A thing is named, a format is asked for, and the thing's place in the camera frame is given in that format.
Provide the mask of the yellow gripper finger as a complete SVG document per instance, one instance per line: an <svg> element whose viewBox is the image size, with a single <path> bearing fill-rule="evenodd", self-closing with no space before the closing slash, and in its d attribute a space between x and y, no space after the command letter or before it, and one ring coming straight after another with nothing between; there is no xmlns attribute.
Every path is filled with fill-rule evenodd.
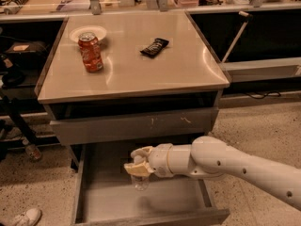
<svg viewBox="0 0 301 226"><path fill-rule="evenodd" d="M149 177L153 173L153 169L147 162L139 164L128 163L124 165L124 168L128 174L136 177Z"/></svg>
<svg viewBox="0 0 301 226"><path fill-rule="evenodd" d="M135 158L136 156L148 157L152 151L152 146L138 148L131 152L131 157Z"/></svg>

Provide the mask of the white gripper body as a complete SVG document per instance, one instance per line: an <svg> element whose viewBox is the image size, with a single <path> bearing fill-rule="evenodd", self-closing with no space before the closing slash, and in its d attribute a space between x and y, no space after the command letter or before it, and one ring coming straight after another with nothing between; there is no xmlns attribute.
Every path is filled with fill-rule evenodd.
<svg viewBox="0 0 301 226"><path fill-rule="evenodd" d="M191 146L160 144L151 150L149 165L153 173L160 178L188 175L193 169Z"/></svg>

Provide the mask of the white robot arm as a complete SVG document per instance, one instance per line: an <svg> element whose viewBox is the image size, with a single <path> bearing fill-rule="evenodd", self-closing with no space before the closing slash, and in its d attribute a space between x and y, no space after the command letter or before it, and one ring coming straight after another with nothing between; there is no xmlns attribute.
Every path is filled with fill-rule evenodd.
<svg viewBox="0 0 301 226"><path fill-rule="evenodd" d="M202 136L190 144L159 144L131 152L124 165L134 178L183 175L213 179L229 174L301 210L301 169L244 153L215 137Z"/></svg>

